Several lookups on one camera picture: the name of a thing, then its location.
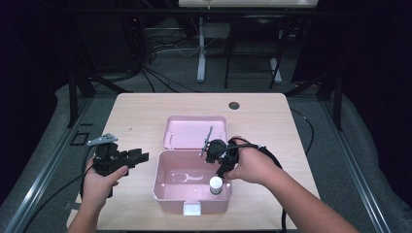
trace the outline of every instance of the box lid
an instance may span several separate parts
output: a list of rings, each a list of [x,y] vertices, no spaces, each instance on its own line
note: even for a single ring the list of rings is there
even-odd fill
[[[214,139],[227,142],[226,119],[223,116],[170,116],[163,146],[168,150],[201,150],[209,132],[209,142]]]

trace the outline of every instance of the hand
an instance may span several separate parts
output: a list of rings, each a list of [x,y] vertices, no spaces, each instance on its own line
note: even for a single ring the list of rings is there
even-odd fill
[[[88,160],[86,168],[88,169],[92,164],[93,158]],[[82,206],[87,206],[92,210],[100,212],[106,204],[110,190],[118,184],[118,180],[122,178],[127,171],[128,167],[122,166],[116,172],[107,177],[103,177],[97,174],[94,168],[90,168],[85,176]]]
[[[245,144],[246,142],[240,139],[241,137],[233,137],[237,145]],[[268,176],[275,171],[280,170],[272,159],[254,148],[239,149],[239,163],[230,172],[224,174],[227,179],[242,179],[248,183],[264,184]]]

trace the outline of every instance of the white bottle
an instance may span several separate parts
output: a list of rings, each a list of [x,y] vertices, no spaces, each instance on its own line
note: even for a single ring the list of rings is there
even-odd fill
[[[218,195],[222,192],[223,181],[220,177],[213,177],[212,179],[210,179],[209,185],[210,191],[213,194]]]

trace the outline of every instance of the finger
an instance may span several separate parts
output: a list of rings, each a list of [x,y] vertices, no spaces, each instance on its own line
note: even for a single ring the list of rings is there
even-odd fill
[[[226,179],[229,179],[229,180],[234,180],[234,179],[236,179],[236,177],[234,176],[233,170],[231,170],[230,172],[224,173],[223,176],[224,176]]]
[[[128,167],[127,166],[122,166],[118,170],[116,170],[114,173],[107,176],[107,180],[113,185],[120,178],[122,178],[127,173],[127,171],[128,171]]]

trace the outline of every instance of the tabletop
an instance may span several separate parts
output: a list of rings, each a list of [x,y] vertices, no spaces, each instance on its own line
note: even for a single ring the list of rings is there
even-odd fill
[[[318,0],[179,0],[180,7],[315,8]]]
[[[239,108],[232,110],[229,103]],[[225,213],[201,216],[167,214],[155,201],[153,190],[162,139],[171,116],[220,116],[227,135],[242,136],[267,146],[284,170],[319,197],[301,145],[289,104],[280,93],[125,93],[118,96],[105,133],[119,138],[118,150],[143,149],[148,162],[138,164],[114,187],[103,208],[99,230],[251,230],[281,229],[282,207],[263,186],[232,181],[232,196]],[[70,225],[76,210],[67,220]],[[295,229],[287,218],[288,229]]]

